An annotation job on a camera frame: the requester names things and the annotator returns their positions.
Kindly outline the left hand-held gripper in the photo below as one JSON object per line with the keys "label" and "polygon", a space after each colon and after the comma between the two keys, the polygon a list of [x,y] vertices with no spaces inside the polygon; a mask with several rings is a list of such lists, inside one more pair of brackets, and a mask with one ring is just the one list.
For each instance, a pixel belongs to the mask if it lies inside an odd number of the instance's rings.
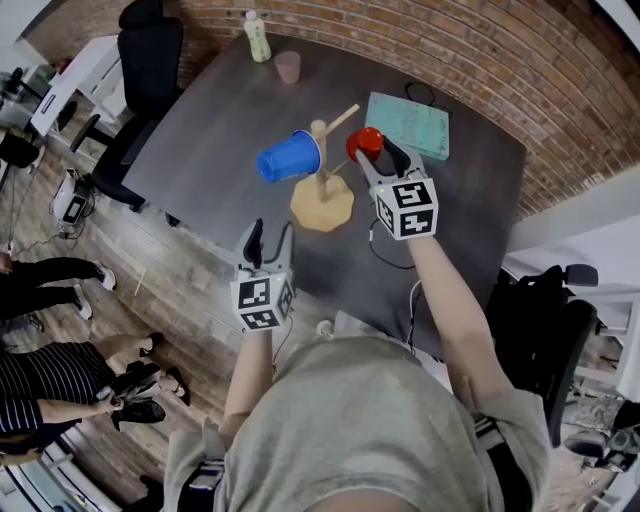
{"label": "left hand-held gripper", "polygon": [[236,247],[238,269],[236,280],[231,283],[231,299],[234,315],[244,331],[282,327],[295,297],[291,269],[295,248],[294,226],[288,222],[282,229],[276,271],[260,269],[263,227],[261,218],[255,220]]}

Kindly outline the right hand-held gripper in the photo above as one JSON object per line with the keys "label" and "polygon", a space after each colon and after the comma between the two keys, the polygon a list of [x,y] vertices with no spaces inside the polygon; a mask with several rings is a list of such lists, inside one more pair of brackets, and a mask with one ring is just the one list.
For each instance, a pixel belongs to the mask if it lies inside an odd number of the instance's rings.
{"label": "right hand-held gripper", "polygon": [[433,236],[439,203],[434,181],[427,176],[421,155],[389,137],[383,138],[383,152],[381,175],[361,149],[355,150],[377,218],[397,241]]}

